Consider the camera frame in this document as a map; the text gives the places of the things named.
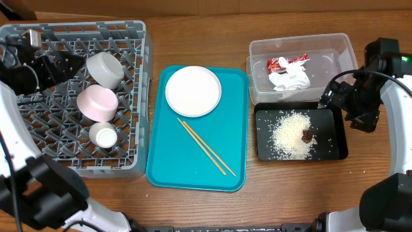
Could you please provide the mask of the white napkin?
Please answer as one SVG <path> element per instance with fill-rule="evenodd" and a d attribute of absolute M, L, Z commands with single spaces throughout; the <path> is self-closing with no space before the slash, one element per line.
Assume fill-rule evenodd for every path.
<path fill-rule="evenodd" d="M 292 65 L 284 73 L 268 74 L 268 78 L 275 91 L 303 90 L 310 87 L 310 80 L 305 71 L 304 64 Z"/>

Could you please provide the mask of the brown food scrap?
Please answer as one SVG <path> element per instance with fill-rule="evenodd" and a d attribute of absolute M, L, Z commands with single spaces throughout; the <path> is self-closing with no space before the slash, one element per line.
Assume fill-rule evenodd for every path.
<path fill-rule="evenodd" d="M 301 140 L 308 144 L 312 141 L 313 138 L 313 133 L 310 130 L 303 130 L 303 136 L 301 137 Z"/>

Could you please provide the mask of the grey bowl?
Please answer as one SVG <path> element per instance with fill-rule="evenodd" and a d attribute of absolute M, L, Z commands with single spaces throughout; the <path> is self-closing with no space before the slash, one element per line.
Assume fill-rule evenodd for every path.
<path fill-rule="evenodd" d="M 89 74 L 101 86 L 115 89 L 124 78 L 120 61 L 107 52 L 100 52 L 86 59 Z"/>

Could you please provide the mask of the white rice pile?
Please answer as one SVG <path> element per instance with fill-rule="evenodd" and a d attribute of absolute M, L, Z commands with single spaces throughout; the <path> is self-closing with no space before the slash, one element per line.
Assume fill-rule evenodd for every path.
<path fill-rule="evenodd" d="M 261 160 L 335 160 L 337 133 L 331 110 L 259 110 L 255 113 L 256 148 Z M 303 130 L 314 135 L 308 144 Z"/>

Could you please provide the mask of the pink bowl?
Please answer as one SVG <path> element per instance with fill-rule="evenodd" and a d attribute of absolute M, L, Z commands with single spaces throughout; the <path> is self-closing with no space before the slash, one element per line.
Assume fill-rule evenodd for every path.
<path fill-rule="evenodd" d="M 107 122 L 113 119 L 117 112 L 118 99 L 112 90 L 94 84 L 79 93 L 77 106 L 87 118 Z"/>

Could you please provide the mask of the red snack wrapper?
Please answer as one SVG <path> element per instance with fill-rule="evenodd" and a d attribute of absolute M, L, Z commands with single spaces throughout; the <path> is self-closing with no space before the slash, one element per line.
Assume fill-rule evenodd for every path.
<path fill-rule="evenodd" d="M 272 73 L 284 73 L 292 65 L 302 66 L 309 60 L 307 53 L 304 53 L 296 58 L 275 57 L 267 60 L 268 74 Z"/>

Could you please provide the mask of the white cup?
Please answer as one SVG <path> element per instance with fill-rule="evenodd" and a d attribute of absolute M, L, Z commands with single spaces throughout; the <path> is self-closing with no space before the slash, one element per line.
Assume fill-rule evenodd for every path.
<path fill-rule="evenodd" d="M 115 127 L 109 122 L 96 122 L 89 129 L 89 139 L 101 148 L 111 148 L 117 142 Z"/>

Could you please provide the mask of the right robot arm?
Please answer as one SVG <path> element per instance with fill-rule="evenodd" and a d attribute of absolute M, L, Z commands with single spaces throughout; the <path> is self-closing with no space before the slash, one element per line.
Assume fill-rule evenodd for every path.
<path fill-rule="evenodd" d="M 345 112 L 350 127 L 372 133 L 386 111 L 388 176 L 364 191 L 358 206 L 326 212 L 314 231 L 411 231 L 411 54 L 379 37 L 364 48 L 364 65 L 332 77 L 320 108 Z"/>

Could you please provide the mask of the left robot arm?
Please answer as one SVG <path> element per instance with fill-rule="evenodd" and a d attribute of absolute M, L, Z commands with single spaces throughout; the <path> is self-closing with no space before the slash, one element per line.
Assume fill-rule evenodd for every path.
<path fill-rule="evenodd" d="M 36 56 L 18 47 L 13 66 L 1 66 L 1 210 L 17 227 L 65 231 L 143 231 L 134 219 L 94 201 L 72 169 L 45 157 L 21 117 L 18 95 L 42 92 L 75 74 L 84 59 L 70 52 Z"/>

